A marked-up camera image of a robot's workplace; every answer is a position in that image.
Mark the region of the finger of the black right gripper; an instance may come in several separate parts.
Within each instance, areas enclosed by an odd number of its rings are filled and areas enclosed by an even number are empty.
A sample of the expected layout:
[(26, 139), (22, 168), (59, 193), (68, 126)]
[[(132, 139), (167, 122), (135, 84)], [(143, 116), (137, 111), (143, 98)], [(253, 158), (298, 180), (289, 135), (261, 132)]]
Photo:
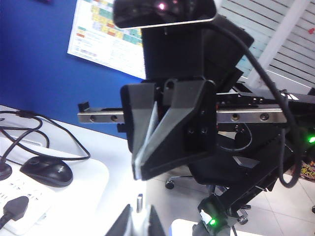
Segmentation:
[(136, 179), (149, 180), (216, 151), (215, 85), (209, 80), (175, 82), (162, 119), (153, 106), (144, 143), (136, 154)]
[(121, 88), (120, 95), (126, 128), (131, 165), (135, 180), (150, 179), (145, 163), (148, 143), (157, 120), (156, 86), (153, 83), (128, 84)]

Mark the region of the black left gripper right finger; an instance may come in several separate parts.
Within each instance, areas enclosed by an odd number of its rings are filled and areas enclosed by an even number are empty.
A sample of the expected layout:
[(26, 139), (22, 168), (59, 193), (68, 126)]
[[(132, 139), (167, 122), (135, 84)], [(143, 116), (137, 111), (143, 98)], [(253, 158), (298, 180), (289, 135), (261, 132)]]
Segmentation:
[(149, 205), (145, 217), (146, 236), (166, 236), (158, 213), (153, 205)]

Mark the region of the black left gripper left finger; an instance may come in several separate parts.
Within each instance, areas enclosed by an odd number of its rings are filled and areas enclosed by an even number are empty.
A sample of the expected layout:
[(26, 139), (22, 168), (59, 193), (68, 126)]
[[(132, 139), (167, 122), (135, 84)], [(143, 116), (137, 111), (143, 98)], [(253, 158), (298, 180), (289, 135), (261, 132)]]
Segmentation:
[(111, 226), (105, 236), (130, 236), (132, 235), (132, 207), (127, 204)]

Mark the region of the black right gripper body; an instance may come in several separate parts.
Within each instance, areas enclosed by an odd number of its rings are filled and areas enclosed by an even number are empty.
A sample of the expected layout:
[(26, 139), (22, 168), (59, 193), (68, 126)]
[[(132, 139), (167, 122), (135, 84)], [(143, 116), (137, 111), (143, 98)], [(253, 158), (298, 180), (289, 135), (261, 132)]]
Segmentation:
[[(215, 85), (216, 98), (230, 90), (241, 72), (236, 63), (247, 57), (273, 95), (272, 104), (229, 104), (217, 108), (217, 128), (221, 124), (273, 124), (287, 126), (288, 107), (284, 98), (263, 70), (249, 47), (253, 39), (222, 16), (208, 23), (142, 29), (146, 80), (156, 86), (158, 119), (170, 107), (175, 82), (209, 80)], [(117, 123), (126, 132), (123, 108), (96, 109), (87, 102), (79, 104), (81, 123)]]

